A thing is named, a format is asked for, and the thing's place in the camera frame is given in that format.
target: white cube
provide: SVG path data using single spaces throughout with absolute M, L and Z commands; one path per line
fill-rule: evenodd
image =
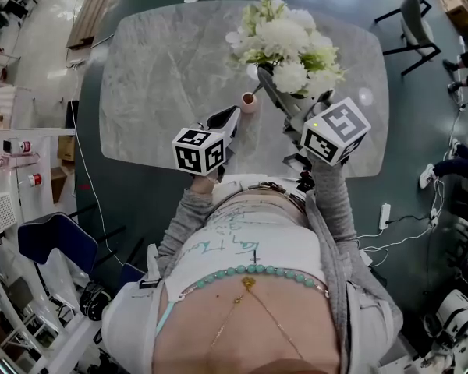
M 350 97 L 305 122 L 300 145 L 330 165 L 348 157 L 371 129 Z
M 183 128 L 172 145 L 175 166 L 180 171 L 206 176 L 225 162 L 222 133 Z

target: gold chain necklace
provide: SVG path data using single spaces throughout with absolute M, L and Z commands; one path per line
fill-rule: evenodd
M 218 329 L 217 334 L 215 335 L 215 338 L 211 342 L 210 350 L 207 353 L 207 362 L 210 361 L 210 356 L 211 356 L 211 353 L 213 351 L 213 348 L 215 347 L 215 345 L 218 342 L 218 339 L 220 338 L 220 336 L 224 332 L 224 329 L 225 329 L 225 326 L 227 325 L 227 322 L 229 321 L 232 314 L 234 313 L 234 309 L 236 308 L 237 305 L 239 305 L 241 303 L 241 301 L 244 299 L 246 293 L 250 294 L 253 298 L 255 298 L 255 300 L 265 309 L 265 312 L 267 312 L 267 314 L 271 317 L 272 321 L 279 328 L 279 331 L 281 331 L 282 336 L 291 344 L 291 346 L 293 347 L 295 352 L 303 360 L 302 354 L 300 353 L 300 351 L 296 347 L 295 343 L 293 342 L 293 339 L 286 333 L 286 331 L 282 327 L 281 323 L 278 322 L 278 320 L 274 317 L 274 315 L 269 310 L 269 308 L 261 301 L 261 299 L 258 298 L 258 296 L 251 291 L 251 288 L 256 283 L 255 279 L 252 278 L 252 277 L 244 277 L 241 281 L 243 282 L 243 285 L 244 285 L 246 290 L 239 297 L 234 299 L 234 302 L 232 304 L 232 308 L 229 310 L 229 313 L 227 314 L 227 317 L 225 317 L 224 322 L 221 324 L 220 328 Z

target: hand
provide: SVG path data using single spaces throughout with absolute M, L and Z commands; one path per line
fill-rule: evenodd
M 218 172 L 212 171 L 208 176 L 195 176 L 190 190 L 196 194 L 211 194 L 213 187 L 217 182 Z

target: marble table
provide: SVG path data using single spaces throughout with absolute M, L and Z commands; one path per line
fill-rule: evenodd
M 102 153 L 111 159 L 174 168 L 172 140 L 211 112 L 241 104 L 258 82 L 233 63 L 225 35 L 241 22 L 243 1 L 152 9 L 123 19 L 115 32 L 101 87 Z M 346 165 L 346 175 L 377 175 L 388 133 L 388 84 L 378 39 L 357 26 L 313 12 L 317 28 L 339 48 L 346 81 L 335 100 L 351 97 L 371 131 Z M 282 134 L 284 114 L 261 90 L 261 109 L 243 115 L 227 173 L 295 177 L 282 163 L 296 152 Z

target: floor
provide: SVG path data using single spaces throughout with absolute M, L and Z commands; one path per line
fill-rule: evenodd
M 114 33 L 119 21 L 128 15 L 182 1 L 111 0 L 96 42 Z M 384 50 L 399 47 L 402 43 L 399 38 L 399 18 L 392 17 L 372 26 L 373 18 L 396 9 L 402 0 L 286 1 L 290 5 L 319 10 L 368 29 L 377 35 Z M 461 47 L 458 35 L 442 12 L 438 0 L 427 1 L 433 5 L 433 9 L 426 15 L 426 19 L 442 54 L 433 63 L 422 65 L 405 78 L 400 73 L 418 60 L 416 53 L 407 52 L 385 59 L 390 93 L 390 122 L 383 167 L 376 177 L 347 181 L 356 229 L 360 235 L 378 233 L 382 203 L 392 205 L 391 219 L 407 214 L 423 216 L 431 207 L 433 189 L 420 191 L 417 179 L 428 162 L 439 161 L 444 155 L 457 109 L 445 89 L 449 77 L 441 67 L 441 60 L 454 59 Z M 24 54 L 16 84 L 34 88 L 39 93 L 39 124 L 62 124 L 64 108 L 57 100 L 60 97 L 70 98 L 73 84 L 76 84 L 73 70 L 64 72 L 63 62 L 74 2 L 41 0 L 40 5 L 45 4 L 48 9 L 32 12 L 14 50 L 15 54 Z M 42 33 L 45 25 L 40 23 L 48 21 L 54 21 L 51 23 L 56 24 L 55 31 Z M 144 238 L 145 245 L 161 241 L 183 189 L 190 184 L 190 177 L 173 170 L 110 160 L 101 154 L 99 97 L 110 43 L 111 40 L 105 41 L 93 48 L 83 68 L 85 73 L 80 91 L 78 127 L 87 168 L 102 206 L 106 231 L 120 225 L 126 226 L 124 233 L 109 241 L 112 248 L 118 249 L 120 260 L 125 262 L 141 238 Z M 462 141 L 468 137 L 468 109 L 456 126 L 455 135 Z M 447 196 L 450 196 L 450 183 L 449 180 L 446 182 Z M 94 202 L 94 194 L 80 159 L 76 161 L 76 201 L 79 207 Z M 80 223 L 94 236 L 102 233 L 100 218 L 96 213 L 83 215 Z M 431 237 L 425 235 L 393 247 L 385 263 L 377 268 L 379 276 L 386 280 L 388 291 L 404 312 L 420 312 L 430 300 L 430 292 L 427 291 L 434 291 L 452 275 L 445 254 L 445 250 L 454 244 L 450 224 L 451 217 L 444 211 L 441 223 Z M 418 235 L 425 229 L 425 223 L 406 219 L 391 224 L 380 237 L 363 238 L 361 245 L 398 242 L 405 237 Z M 104 249 L 100 250 L 100 256 L 107 253 Z M 142 248 L 138 254 L 138 265 L 142 268 L 145 268 L 145 256 L 145 248 Z M 110 259 L 98 267 L 92 277 L 115 287 L 119 277 L 118 262 Z

